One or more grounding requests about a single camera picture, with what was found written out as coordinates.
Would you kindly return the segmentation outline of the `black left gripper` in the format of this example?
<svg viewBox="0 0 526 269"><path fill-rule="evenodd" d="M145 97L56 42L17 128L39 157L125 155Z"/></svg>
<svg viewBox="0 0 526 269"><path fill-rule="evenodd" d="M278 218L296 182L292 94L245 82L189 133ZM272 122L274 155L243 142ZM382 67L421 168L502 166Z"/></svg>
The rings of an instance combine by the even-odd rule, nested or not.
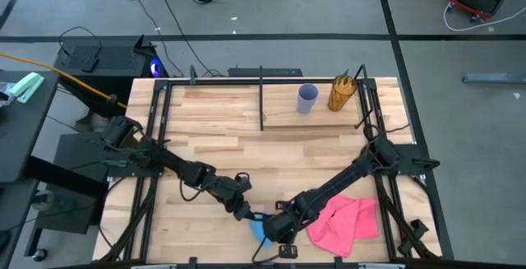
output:
<svg viewBox="0 0 526 269"><path fill-rule="evenodd" d="M222 203L226 212L232 213L237 221L242 219L251 222L265 222L264 213L251 211L244 193L251 189L250 175L238 173L232 179L227 176L216 176L210 186L210 195Z"/></svg>

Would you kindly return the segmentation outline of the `light blue plastic cup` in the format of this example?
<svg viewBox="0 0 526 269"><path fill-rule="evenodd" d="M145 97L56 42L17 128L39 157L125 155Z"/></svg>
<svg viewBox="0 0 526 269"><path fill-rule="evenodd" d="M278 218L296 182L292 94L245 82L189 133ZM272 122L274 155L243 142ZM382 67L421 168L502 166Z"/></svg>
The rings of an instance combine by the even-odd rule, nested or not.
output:
<svg viewBox="0 0 526 269"><path fill-rule="evenodd" d="M264 217L268 220L270 215L264 213ZM261 244L263 248L271 248L274 245L274 243L265 236L263 222L251 222L251 220L249 220L249 226L256 241Z"/></svg>

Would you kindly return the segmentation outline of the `lavender plastic cup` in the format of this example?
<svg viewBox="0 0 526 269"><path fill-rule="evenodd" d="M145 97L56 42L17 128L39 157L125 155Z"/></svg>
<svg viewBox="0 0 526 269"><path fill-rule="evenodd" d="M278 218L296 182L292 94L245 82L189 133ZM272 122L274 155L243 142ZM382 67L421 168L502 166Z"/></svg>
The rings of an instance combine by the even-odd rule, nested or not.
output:
<svg viewBox="0 0 526 269"><path fill-rule="evenodd" d="M311 83L305 83L298 88L297 112L300 114L309 114L315 102L317 101L319 91Z"/></svg>

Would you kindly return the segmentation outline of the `pink cloth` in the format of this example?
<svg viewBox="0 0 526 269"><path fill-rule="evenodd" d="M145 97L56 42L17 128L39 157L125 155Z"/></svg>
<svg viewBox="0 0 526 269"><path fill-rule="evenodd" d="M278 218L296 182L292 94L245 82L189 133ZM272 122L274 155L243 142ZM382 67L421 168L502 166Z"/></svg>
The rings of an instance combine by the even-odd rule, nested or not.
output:
<svg viewBox="0 0 526 269"><path fill-rule="evenodd" d="M349 257L355 239L379 236L376 200L337 195L327 202L317 220L307 227L307 234L318 248L340 257Z"/></svg>

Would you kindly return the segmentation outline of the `amber ribbed plastic tumbler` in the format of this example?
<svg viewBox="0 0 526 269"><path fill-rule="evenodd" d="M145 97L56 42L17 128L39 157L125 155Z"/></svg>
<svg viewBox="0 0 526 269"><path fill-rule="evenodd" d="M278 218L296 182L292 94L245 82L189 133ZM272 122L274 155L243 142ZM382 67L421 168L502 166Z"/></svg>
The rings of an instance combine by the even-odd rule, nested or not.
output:
<svg viewBox="0 0 526 269"><path fill-rule="evenodd" d="M328 99L328 109L334 112L340 111L349 99L355 94L358 84L353 77L338 75L332 83Z"/></svg>

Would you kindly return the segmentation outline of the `black power strip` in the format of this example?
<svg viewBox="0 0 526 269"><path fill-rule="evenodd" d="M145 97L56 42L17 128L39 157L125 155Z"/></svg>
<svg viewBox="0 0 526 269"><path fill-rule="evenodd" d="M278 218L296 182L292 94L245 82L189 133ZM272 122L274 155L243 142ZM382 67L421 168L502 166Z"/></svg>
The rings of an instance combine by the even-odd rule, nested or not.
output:
<svg viewBox="0 0 526 269"><path fill-rule="evenodd" d="M303 77L299 68L246 68L233 67L228 69L229 77Z"/></svg>

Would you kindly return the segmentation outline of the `black low cart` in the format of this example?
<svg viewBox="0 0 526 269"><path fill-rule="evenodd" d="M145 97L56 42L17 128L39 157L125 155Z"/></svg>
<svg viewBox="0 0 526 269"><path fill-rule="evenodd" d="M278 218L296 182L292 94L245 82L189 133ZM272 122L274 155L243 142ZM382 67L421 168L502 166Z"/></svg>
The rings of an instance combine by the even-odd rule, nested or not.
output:
<svg viewBox="0 0 526 269"><path fill-rule="evenodd" d="M25 174L45 183L43 190L53 191L55 199L50 210L37 211L24 253L26 257L41 262L48 256L48 251L39 246L45 230L85 234L100 222L108 190L108 171L103 165L107 155L97 144L98 140L98 133L63 135L54 161L29 158Z"/></svg>

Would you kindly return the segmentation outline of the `black computer tower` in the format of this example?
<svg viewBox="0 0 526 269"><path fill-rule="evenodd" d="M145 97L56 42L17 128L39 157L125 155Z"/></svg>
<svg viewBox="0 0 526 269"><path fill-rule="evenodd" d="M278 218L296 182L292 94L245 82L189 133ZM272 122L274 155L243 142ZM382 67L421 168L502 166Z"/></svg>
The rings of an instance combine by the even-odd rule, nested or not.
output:
<svg viewBox="0 0 526 269"><path fill-rule="evenodd" d="M88 57L97 57L93 72L81 67ZM168 78L156 46L143 35L125 40L87 37L64 42L54 66L107 95L126 103L137 78Z"/></svg>

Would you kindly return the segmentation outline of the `black desk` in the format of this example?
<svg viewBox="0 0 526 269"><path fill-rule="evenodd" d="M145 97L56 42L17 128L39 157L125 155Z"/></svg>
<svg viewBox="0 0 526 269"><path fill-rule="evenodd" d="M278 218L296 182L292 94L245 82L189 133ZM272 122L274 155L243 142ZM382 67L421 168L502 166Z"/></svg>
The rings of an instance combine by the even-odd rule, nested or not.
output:
<svg viewBox="0 0 526 269"><path fill-rule="evenodd" d="M22 177L53 100L58 74L37 74L44 80L25 103L12 97L10 104L0 107L0 183Z"/></svg>

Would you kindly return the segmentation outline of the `mint green stapler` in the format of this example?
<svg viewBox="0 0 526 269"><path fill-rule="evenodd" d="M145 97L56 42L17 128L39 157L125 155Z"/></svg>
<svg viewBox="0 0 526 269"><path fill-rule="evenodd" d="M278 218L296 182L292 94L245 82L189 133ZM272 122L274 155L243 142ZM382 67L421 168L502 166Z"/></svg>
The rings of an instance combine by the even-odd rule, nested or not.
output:
<svg viewBox="0 0 526 269"><path fill-rule="evenodd" d="M44 77L36 72L31 72L12 86L8 93L15 97L18 102L25 104L43 82Z"/></svg>

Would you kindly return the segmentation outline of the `black aluminium table frame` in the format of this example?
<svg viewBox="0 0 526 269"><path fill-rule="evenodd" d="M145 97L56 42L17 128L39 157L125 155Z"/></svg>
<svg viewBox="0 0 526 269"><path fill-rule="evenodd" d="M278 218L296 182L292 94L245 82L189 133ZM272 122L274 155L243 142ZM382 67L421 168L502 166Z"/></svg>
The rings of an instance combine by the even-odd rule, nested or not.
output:
<svg viewBox="0 0 526 269"><path fill-rule="evenodd" d="M301 77L136 79L127 116L152 122L155 137L187 160L213 165L221 175L251 177L246 193L254 211L272 212L279 200L315 188L348 166L364 146L370 123L392 141L413 144L404 102L393 77L368 78L342 110L328 109L332 81L315 79L320 93L309 114L296 110ZM131 260L183 269L316 269L335 267L332 253L314 246L305 232L298 258L279 259L261 248L246 220L235 220L209 194L181 187L165 171L154 179L123 180L108 195L94 259L115 247L130 220L132 203L155 195L130 239Z"/></svg>

